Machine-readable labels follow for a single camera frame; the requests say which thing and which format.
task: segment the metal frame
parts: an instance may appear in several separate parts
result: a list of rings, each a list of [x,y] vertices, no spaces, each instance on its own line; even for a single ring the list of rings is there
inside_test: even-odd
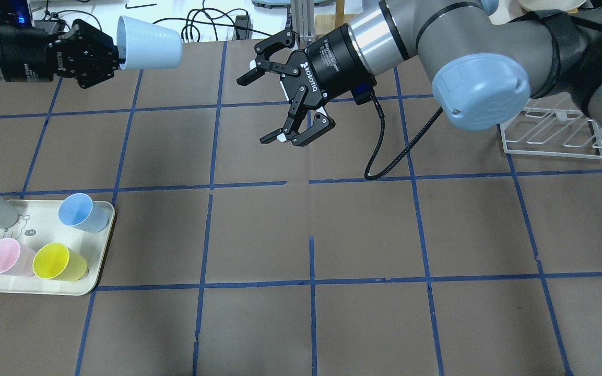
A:
[[[299,34],[301,47],[315,41],[315,2],[291,0],[292,28]]]

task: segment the light blue joint cap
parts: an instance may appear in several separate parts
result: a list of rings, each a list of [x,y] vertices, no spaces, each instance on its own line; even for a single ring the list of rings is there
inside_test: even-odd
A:
[[[433,78],[433,95],[454,126],[482,131],[518,114],[530,98],[530,83],[515,60],[476,53],[442,67]]]
[[[482,1],[482,8],[484,8],[484,11],[487,12],[488,15],[492,15],[494,13],[496,13],[496,10],[498,10],[498,0],[481,0]]]

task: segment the grid of blue tape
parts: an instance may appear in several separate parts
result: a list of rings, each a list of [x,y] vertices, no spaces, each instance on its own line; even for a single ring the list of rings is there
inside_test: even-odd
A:
[[[287,102],[260,102],[260,103],[242,103],[242,104],[222,104],[222,89],[224,84],[224,76],[225,76],[225,63],[227,56],[227,43],[225,42],[222,47],[222,61],[220,68],[220,78],[219,78],[219,92],[217,98],[217,104],[215,105],[183,105],[182,107],[156,107],[150,109],[136,109],[136,100],[138,100],[138,92],[140,90],[141,79],[143,78],[143,71],[140,71],[138,74],[138,81],[136,83],[136,90],[134,93],[134,99],[132,100],[132,105],[129,109],[119,109],[119,110],[98,110],[98,111],[80,111],[80,112],[53,112],[53,108],[55,106],[55,101],[57,100],[57,94],[59,93],[60,87],[62,85],[62,79],[57,81],[57,86],[55,88],[55,92],[53,94],[52,102],[50,104],[50,108],[47,113],[43,114],[21,114],[21,115],[2,115],[0,119],[10,119],[10,118],[26,118],[26,117],[45,117],[45,122],[43,123],[43,128],[41,130],[41,135],[39,136],[39,140],[36,146],[36,150],[34,152],[33,158],[31,160],[31,164],[29,165],[29,171],[27,172],[27,177],[23,186],[23,190],[19,192],[0,192],[0,195],[19,195],[22,199],[24,196],[30,195],[50,195],[50,194],[62,194],[62,193],[112,193],[112,203],[115,204],[115,200],[117,200],[117,194],[119,192],[130,192],[130,191],[161,191],[161,190],[218,190],[223,188],[237,188],[243,186],[271,186],[271,185],[284,185],[286,181],[266,181],[266,182],[258,182],[258,183],[229,183],[229,184],[215,184],[215,159],[217,156],[217,142],[219,136],[219,119],[220,119],[220,109],[227,107],[252,107],[253,105],[280,105],[287,104]],[[384,96],[380,97],[380,100],[398,100],[399,110],[401,114],[401,120],[403,123],[403,136],[405,143],[408,143],[408,133],[406,126],[406,114],[403,106],[404,99],[410,98],[429,98],[432,95],[403,95],[401,93],[401,85],[400,78],[398,75],[398,69],[394,69],[394,76],[396,79],[396,90],[398,95],[396,96]],[[353,101],[351,99],[338,99],[336,102],[349,102]],[[213,154],[210,165],[210,183],[208,185],[194,185],[194,186],[140,186],[140,187],[129,187],[129,188],[120,188],[120,178],[122,174],[122,165],[124,164],[124,158],[126,155],[127,141],[129,137],[129,131],[131,130],[131,123],[135,112],[146,112],[146,111],[165,111],[165,110],[182,110],[182,109],[217,109],[217,115],[215,119],[215,131],[213,137]],[[117,177],[115,179],[115,185],[113,188],[101,188],[101,189],[91,189],[91,190],[56,190],[56,191],[27,191],[27,185],[29,184],[29,179],[31,178],[31,174],[34,168],[34,164],[36,163],[36,157],[38,156],[38,152],[41,147],[41,143],[43,142],[43,136],[45,135],[45,130],[48,127],[48,122],[50,121],[51,116],[69,116],[69,115],[81,115],[81,114],[103,114],[103,113],[114,113],[114,112],[128,112],[129,118],[127,121],[127,127],[125,131],[124,141],[122,144],[122,152],[120,154],[120,164],[117,169]],[[194,338],[194,350],[193,350],[193,375],[197,374],[198,367],[198,354],[199,354],[199,336],[201,329],[201,319],[203,315],[203,296],[206,288],[256,288],[256,287],[269,287],[269,286],[297,286],[297,285],[309,285],[311,288],[311,296],[310,296],[310,316],[311,316],[311,352],[312,352],[312,374],[313,376],[317,376],[320,372],[317,365],[317,315],[316,315],[316,304],[315,304],[315,286],[317,285],[328,285],[328,284],[379,284],[379,283],[425,283],[427,284],[428,291],[428,305],[429,305],[429,314],[431,318],[432,325],[432,333],[433,340],[436,349],[436,357],[438,363],[439,374],[444,376],[444,367],[442,364],[442,352],[441,352],[441,343],[439,336],[439,328],[436,321],[436,312],[435,312],[435,304],[433,298],[433,289],[432,284],[437,283],[437,281],[488,281],[488,280],[529,280],[529,279],[538,279],[542,284],[542,290],[544,291],[545,299],[547,302],[547,307],[549,309],[549,315],[551,317],[554,335],[556,336],[556,340],[559,347],[559,352],[561,354],[561,359],[563,361],[563,366],[565,367],[565,372],[568,376],[573,375],[570,364],[568,362],[568,357],[565,353],[565,348],[563,347],[563,340],[561,337],[561,333],[558,327],[558,322],[556,320],[556,314],[553,309],[553,302],[551,300],[551,295],[549,293],[549,288],[547,286],[547,280],[553,278],[590,278],[590,277],[602,277],[602,272],[573,272],[573,273],[546,273],[544,271],[544,267],[542,266],[542,262],[538,258],[537,245],[535,243],[535,236],[533,234],[532,226],[530,225],[530,219],[528,218],[528,212],[526,209],[525,200],[523,198],[523,193],[521,193],[520,183],[518,182],[518,178],[522,176],[544,176],[544,175],[556,175],[556,174],[602,174],[602,169],[597,170],[577,170],[577,171],[537,171],[537,172],[526,172],[520,173],[515,169],[514,162],[510,155],[507,156],[510,171],[507,173],[477,173],[477,174],[439,174],[439,175],[422,175],[417,176],[415,174],[415,168],[413,162],[411,160],[410,155],[407,156],[409,176],[403,177],[387,177],[381,179],[382,181],[410,181],[411,190],[413,194],[413,198],[415,201],[415,215],[418,224],[419,237],[421,242],[422,249],[422,259],[424,262],[424,276],[423,277],[411,277],[411,278],[351,278],[351,279],[330,279],[330,280],[317,280],[315,279],[315,251],[314,251],[314,239],[310,238],[310,279],[309,280],[283,280],[283,281],[256,281],[255,283],[206,283],[206,269],[207,269],[207,260],[208,260],[208,244],[210,240],[210,219],[212,216],[213,209],[213,195],[210,194],[208,196],[208,211],[206,218],[206,230],[205,230],[205,239],[204,239],[204,249],[203,249],[203,260],[201,264],[201,276],[200,283],[198,284],[157,284],[157,285],[136,285],[136,286],[97,286],[90,293],[90,302],[88,304],[88,312],[86,314],[85,324],[83,328],[83,333],[81,336],[81,343],[79,348],[79,353],[76,362],[76,370],[75,375],[78,376],[81,370],[82,358],[84,354],[85,344],[90,328],[90,320],[91,313],[94,307],[94,300],[98,292],[107,292],[107,291],[126,291],[126,290],[180,290],[180,289],[198,289],[198,305],[196,312],[196,331]],[[418,190],[416,186],[416,182],[419,180],[425,179],[470,179],[470,178],[503,178],[509,177],[512,178],[515,183],[516,193],[518,195],[518,200],[520,200],[521,205],[521,214],[524,218],[528,236],[530,238],[530,246],[532,246],[533,257],[537,263],[537,274],[504,274],[504,275],[488,275],[488,276],[432,276],[430,271],[430,265],[428,263],[428,255],[426,248],[426,241],[424,237],[424,225],[422,219],[422,212],[420,210],[419,198],[418,198]],[[310,180],[309,184],[331,184],[331,183],[360,183],[366,182],[365,179],[355,178],[355,179],[322,179],[322,180]]]

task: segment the tray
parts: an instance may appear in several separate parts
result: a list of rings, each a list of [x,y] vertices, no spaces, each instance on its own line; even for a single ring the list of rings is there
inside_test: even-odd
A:
[[[46,244],[63,243],[85,257],[88,274],[79,281],[44,280],[38,276],[0,275],[0,292],[45,293],[46,295],[85,295],[96,286],[113,228],[115,209],[108,202],[94,202],[108,216],[107,226],[90,233],[63,225],[57,217],[62,201],[8,200],[20,212],[18,222],[9,229],[0,229],[0,239],[14,238],[38,252]]]

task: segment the pink cup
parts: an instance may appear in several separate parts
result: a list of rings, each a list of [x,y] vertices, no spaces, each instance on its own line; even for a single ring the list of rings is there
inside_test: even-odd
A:
[[[27,277],[34,275],[32,268],[36,252],[12,238],[0,240],[0,274]]]

